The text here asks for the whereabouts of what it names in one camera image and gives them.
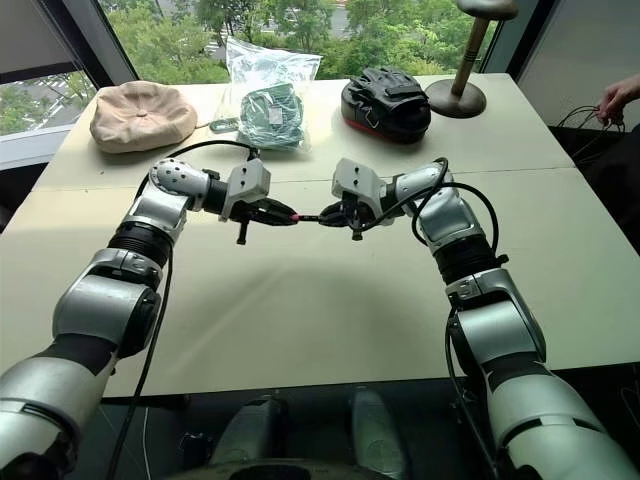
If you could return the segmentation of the person's bare hand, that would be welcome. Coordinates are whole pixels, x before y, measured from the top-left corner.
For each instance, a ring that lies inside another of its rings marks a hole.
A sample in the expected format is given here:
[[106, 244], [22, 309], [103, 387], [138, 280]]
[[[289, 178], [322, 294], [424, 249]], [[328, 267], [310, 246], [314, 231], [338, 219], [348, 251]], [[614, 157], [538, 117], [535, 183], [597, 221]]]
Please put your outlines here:
[[639, 98], [639, 75], [635, 74], [605, 88], [597, 110], [597, 118], [603, 125], [623, 119], [627, 104]]

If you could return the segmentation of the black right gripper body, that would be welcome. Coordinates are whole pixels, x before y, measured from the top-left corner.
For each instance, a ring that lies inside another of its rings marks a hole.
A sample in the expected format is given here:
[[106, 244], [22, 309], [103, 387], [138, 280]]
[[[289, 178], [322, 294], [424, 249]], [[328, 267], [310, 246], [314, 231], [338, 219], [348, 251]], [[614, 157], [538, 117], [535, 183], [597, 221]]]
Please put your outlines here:
[[341, 199], [341, 211], [346, 219], [347, 226], [351, 229], [351, 239], [361, 241], [363, 233], [379, 225], [379, 217], [373, 208], [361, 197], [343, 196]]

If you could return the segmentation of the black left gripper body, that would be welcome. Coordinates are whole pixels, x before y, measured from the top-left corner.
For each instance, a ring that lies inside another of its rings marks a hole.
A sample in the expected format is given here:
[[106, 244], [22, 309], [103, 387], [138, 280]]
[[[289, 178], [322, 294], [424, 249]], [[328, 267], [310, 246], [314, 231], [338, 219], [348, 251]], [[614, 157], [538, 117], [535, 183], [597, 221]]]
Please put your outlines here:
[[238, 245], [246, 244], [250, 222], [264, 225], [271, 224], [271, 218], [266, 210], [262, 209], [256, 203], [247, 203], [245, 201], [239, 201], [234, 204], [232, 207], [232, 220], [240, 225], [238, 238], [236, 240]]

